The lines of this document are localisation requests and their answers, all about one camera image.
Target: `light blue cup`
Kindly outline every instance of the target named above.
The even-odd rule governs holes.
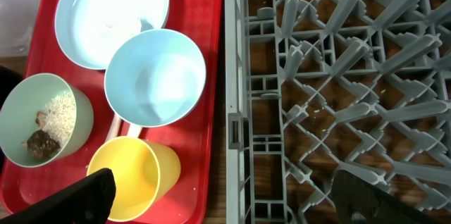
[[[158,127],[187,115],[205,85],[204,57],[173,30],[147,30],[128,40],[106,70],[105,92],[125,121]]]

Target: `light blue bowl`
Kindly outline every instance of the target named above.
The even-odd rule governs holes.
[[[106,98],[129,123],[163,126],[194,108],[205,78],[204,57],[190,38],[173,30],[147,30],[124,43],[111,59]]]
[[[141,30],[166,24],[169,0],[59,0],[55,33],[63,53],[88,69],[106,69]]]

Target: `black object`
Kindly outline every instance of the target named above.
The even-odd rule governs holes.
[[[14,73],[12,70],[0,66],[0,108],[8,97],[11,90],[22,81],[22,76],[18,73]]]
[[[333,178],[332,200],[342,224],[439,224],[355,175],[339,170]]]
[[[116,195],[113,172],[103,168],[75,184],[0,220],[0,224],[105,223]]]

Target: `dish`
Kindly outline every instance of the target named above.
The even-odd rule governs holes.
[[[119,47],[143,25],[166,24],[169,0],[59,0],[55,33],[63,53],[88,69],[106,69]]]

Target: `plastic cup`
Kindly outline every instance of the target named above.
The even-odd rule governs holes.
[[[116,197],[109,220],[119,222],[141,216],[180,176],[180,160],[174,150],[128,136],[103,144],[92,157],[87,174],[101,168],[113,171]]]
[[[117,50],[105,72],[105,94],[124,121],[160,127],[195,107],[205,79],[204,57],[189,37],[147,30]]]
[[[72,134],[56,155],[36,159],[28,153],[23,142],[38,129],[35,123],[36,113],[63,92],[70,92],[75,100]],[[85,94],[57,75],[40,73],[24,79],[6,98],[0,111],[0,145],[13,163],[25,168],[40,167],[80,149],[91,133],[93,122],[92,106]]]

